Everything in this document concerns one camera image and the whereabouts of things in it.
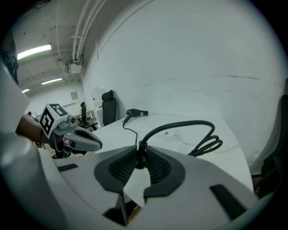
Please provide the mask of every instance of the desk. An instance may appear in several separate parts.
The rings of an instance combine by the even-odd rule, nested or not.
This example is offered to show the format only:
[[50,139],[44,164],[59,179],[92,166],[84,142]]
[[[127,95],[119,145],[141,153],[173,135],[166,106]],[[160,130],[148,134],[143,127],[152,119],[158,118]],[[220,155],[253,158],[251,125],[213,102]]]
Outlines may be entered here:
[[[86,110],[86,114],[89,114],[89,113],[91,113],[93,120],[95,120],[94,110]],[[80,113],[80,114],[74,115],[73,117],[76,118],[76,117],[81,117],[81,116],[82,114]]]
[[[102,149],[96,153],[134,145],[135,134],[123,129],[122,121],[124,119],[93,132],[103,143]],[[149,116],[131,118],[125,125],[125,128],[131,128],[138,133],[138,144],[152,129],[164,124],[186,120],[207,120],[215,125],[216,129],[213,134],[219,136],[223,141],[223,145],[216,151],[199,156],[198,158],[215,164],[253,191],[250,171],[242,149],[234,134],[222,119],[149,114]],[[170,149],[181,154],[188,154],[207,135],[210,129],[210,127],[203,125],[168,129],[152,136],[148,140],[148,144],[150,146]],[[143,192],[147,187],[150,187],[148,170],[135,169],[124,187],[124,192],[138,205],[143,207]]]

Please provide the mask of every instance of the fluorescent light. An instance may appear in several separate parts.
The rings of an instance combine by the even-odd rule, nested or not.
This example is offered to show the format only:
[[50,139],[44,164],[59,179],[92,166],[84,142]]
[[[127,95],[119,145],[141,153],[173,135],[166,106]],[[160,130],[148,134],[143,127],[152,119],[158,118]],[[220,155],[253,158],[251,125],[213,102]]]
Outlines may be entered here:
[[36,47],[36,48],[32,48],[30,50],[27,50],[27,51],[24,51],[22,53],[19,53],[18,56],[17,56],[17,59],[20,60],[21,58],[27,57],[27,56],[29,56],[31,54],[39,53],[39,52],[42,52],[42,51],[45,51],[45,50],[50,50],[50,49],[51,49],[51,44],[43,45],[43,46]]
[[27,88],[27,89],[23,90],[22,93],[27,92],[27,91],[29,91],[29,90],[30,90],[30,89]]
[[60,81],[60,80],[62,80],[62,78],[57,78],[57,79],[54,79],[54,80],[51,80],[51,81],[46,81],[46,82],[43,82],[42,84],[48,84],[48,83],[55,82],[55,81]]

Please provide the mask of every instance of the thin black cord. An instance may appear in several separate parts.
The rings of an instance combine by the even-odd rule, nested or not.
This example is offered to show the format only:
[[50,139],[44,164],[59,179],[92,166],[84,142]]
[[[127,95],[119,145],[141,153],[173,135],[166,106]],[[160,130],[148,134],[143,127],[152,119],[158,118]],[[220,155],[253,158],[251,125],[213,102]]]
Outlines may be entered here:
[[[169,128],[176,128],[176,127],[183,127],[183,126],[190,126],[190,125],[207,125],[207,126],[211,127],[211,130],[200,141],[200,143],[198,145],[196,145],[196,147],[188,155],[201,156],[205,153],[209,153],[209,152],[212,152],[212,151],[220,148],[220,146],[223,144],[223,141],[219,140],[218,136],[216,136],[216,135],[211,136],[211,134],[215,131],[215,126],[211,122],[204,121],[204,120],[191,120],[191,121],[181,121],[181,122],[175,122],[175,123],[171,123],[171,124],[165,124],[165,125],[162,125],[158,128],[153,129],[148,134],[146,134],[146,136],[143,138],[143,140],[141,141],[141,146],[145,146],[147,143],[147,140],[158,132],[161,132],[161,131],[169,129]],[[212,141],[211,143],[206,144],[202,148],[200,148],[201,145],[203,145],[205,142],[207,142],[209,140],[213,140],[213,139],[215,139],[215,140]]]
[[125,123],[124,123],[124,121],[122,121],[122,123],[123,123],[123,129],[128,129],[128,130],[130,130],[130,131],[132,131],[132,132],[134,132],[135,134],[136,134],[136,139],[135,139],[135,145],[137,145],[137,137],[138,137],[138,133],[136,133],[134,130],[132,130],[132,129],[130,129],[130,128],[125,128],[124,127],[124,125],[125,125]]

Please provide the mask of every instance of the hair dryer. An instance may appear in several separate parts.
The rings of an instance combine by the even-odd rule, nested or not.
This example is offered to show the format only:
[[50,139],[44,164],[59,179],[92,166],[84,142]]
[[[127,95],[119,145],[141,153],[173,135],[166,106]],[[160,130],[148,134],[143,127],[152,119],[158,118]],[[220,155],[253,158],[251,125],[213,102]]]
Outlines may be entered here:
[[130,120],[131,117],[148,116],[149,112],[144,110],[129,109],[126,111],[126,114],[128,116],[123,121],[123,126]]

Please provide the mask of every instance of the white pipe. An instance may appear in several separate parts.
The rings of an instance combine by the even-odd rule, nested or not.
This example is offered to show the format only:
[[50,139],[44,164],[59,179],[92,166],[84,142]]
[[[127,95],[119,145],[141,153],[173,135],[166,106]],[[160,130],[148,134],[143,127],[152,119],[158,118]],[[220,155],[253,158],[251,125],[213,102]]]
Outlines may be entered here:
[[[85,13],[86,13],[86,10],[87,10],[87,7],[88,7],[90,1],[91,1],[91,0],[87,0],[87,1],[85,2],[84,6],[83,6],[83,9],[82,9],[82,11],[81,11],[81,14],[80,14],[80,16],[79,16],[79,18],[78,18],[78,22],[77,22],[77,26],[76,26],[76,30],[75,30],[75,35],[76,35],[76,36],[77,36],[78,33],[79,33],[80,25],[82,24],[83,17],[84,17],[84,15],[85,15]],[[73,40],[73,51],[72,51],[72,60],[73,60],[73,62],[74,62],[74,60],[75,60],[76,43],[77,43],[77,40],[76,40],[76,38],[74,38],[74,40]]]
[[57,42],[57,49],[58,49],[59,60],[60,60],[60,63],[61,63],[61,69],[62,69],[62,71],[63,71],[64,79],[67,80],[67,79],[66,79],[66,74],[65,74],[65,71],[64,71],[64,68],[63,68],[63,65],[62,65],[62,59],[61,59],[60,49],[59,49],[59,40],[58,40],[58,12],[59,12],[59,3],[60,3],[60,0],[58,1],[57,12],[56,12],[56,42]]
[[[102,2],[102,4],[99,6],[99,8],[97,9],[96,13],[94,14],[93,18],[91,19],[91,21],[90,21],[90,23],[89,23],[89,26],[88,26],[85,34],[84,34],[84,37],[85,37],[85,38],[86,38],[86,36],[87,36],[87,34],[88,34],[88,31],[89,31],[89,29],[90,29],[90,27],[91,27],[94,19],[96,18],[97,14],[98,14],[99,11],[101,10],[101,8],[102,8],[102,6],[105,4],[105,2],[106,2],[106,0],[104,0],[104,1]],[[81,47],[80,47],[80,49],[79,49],[79,46],[78,46],[78,51],[77,51],[77,56],[76,56],[76,58],[78,59],[77,62],[79,62],[79,56],[80,56],[80,54],[81,54],[81,52],[82,52],[82,48],[83,48],[83,44],[84,44],[85,38],[84,38],[84,39],[81,39],[80,42],[79,42],[79,46],[81,46]]]
[[[99,5],[99,3],[100,3],[100,0],[97,0],[97,1],[95,2],[95,4],[93,5],[93,7],[92,7],[92,9],[91,9],[91,11],[90,11],[87,19],[86,19],[86,22],[85,22],[85,24],[84,24],[84,27],[83,27],[83,29],[82,29],[81,36],[84,36],[84,34],[85,34],[85,32],[86,32],[86,29],[87,29],[87,26],[88,26],[88,23],[89,23],[89,21],[91,20],[91,18],[92,18],[92,16],[93,16],[93,13],[94,13],[94,11],[96,10],[96,8],[97,8],[97,6]],[[79,52],[80,52],[80,48],[81,48],[81,44],[82,44],[83,40],[84,40],[84,39],[80,39],[80,40],[79,40],[76,59],[79,59]]]

